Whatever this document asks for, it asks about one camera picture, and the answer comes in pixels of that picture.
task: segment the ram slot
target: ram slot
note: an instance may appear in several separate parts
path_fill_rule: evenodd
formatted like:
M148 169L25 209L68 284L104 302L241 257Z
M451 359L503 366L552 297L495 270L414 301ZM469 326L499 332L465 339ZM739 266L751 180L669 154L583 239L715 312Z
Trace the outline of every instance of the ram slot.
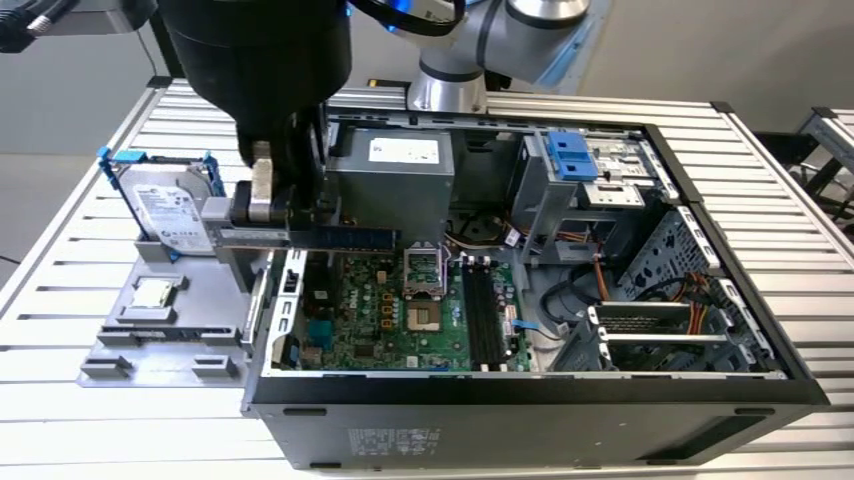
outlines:
M485 266L463 267L463 293L471 362L476 369L497 370L504 363L504 352L492 279Z

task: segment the motherboard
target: motherboard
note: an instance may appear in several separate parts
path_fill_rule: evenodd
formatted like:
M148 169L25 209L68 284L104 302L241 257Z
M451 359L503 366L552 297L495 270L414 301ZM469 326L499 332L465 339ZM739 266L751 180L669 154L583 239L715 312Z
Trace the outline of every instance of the motherboard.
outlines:
M337 302L330 315L308 319L302 368L484 370L472 353L483 345L492 345L500 352L495 370L529 369L524 332L512 324L520 318L508 265L495 263L481 269L487 278L480 284L489 287L484 296L481 292L472 294L464 281L471 266L444 258L440 251L433 258L440 265L430 263L426 255L412 256L410 268L404 268L401 256L353 255L338 259ZM412 295L405 288L439 283L447 286L441 297ZM468 318L472 312L488 314L473 313L476 323Z

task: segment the small chip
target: small chip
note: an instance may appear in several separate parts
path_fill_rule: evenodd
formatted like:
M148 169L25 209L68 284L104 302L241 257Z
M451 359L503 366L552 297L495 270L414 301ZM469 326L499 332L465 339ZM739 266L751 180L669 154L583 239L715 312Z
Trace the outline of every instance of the small chip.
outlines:
M356 357L372 357L373 356L373 345L356 345L353 347L353 354Z

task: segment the slotted aluminum surface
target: slotted aluminum surface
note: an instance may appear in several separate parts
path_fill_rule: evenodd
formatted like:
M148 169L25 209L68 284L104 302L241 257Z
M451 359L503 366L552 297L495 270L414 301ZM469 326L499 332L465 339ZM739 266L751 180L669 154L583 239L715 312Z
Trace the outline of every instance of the slotted aluminum surface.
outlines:
M402 108L393 89L345 90L338 105ZM496 114L656 124L736 254L824 387L832 408L700 467L572 471L394 472L412 478L675 476L854 477L851 251L737 118L708 104L492 94ZM110 141L198 156L248 179L233 124L185 83L148 90ZM93 167L0 292L0 449L3 478L296 475L262 424L240 418L238 389L81 389L73 383L126 278L136 228ZM386 478L350 473L346 478Z

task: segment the green circuit board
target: green circuit board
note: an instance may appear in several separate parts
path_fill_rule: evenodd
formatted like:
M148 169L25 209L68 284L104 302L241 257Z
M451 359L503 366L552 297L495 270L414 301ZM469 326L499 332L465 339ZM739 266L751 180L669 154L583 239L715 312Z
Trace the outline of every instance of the green circuit board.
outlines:
M509 268L493 270L501 298L516 306ZM342 260L340 303L332 322L330 349L321 354L324 370L471 371L468 329L460 267L448 267L448 291L440 302L405 300L401 259L350 256ZM499 321L503 310L499 308ZM524 345L523 334L517 339ZM527 353L507 361L509 371L528 370Z

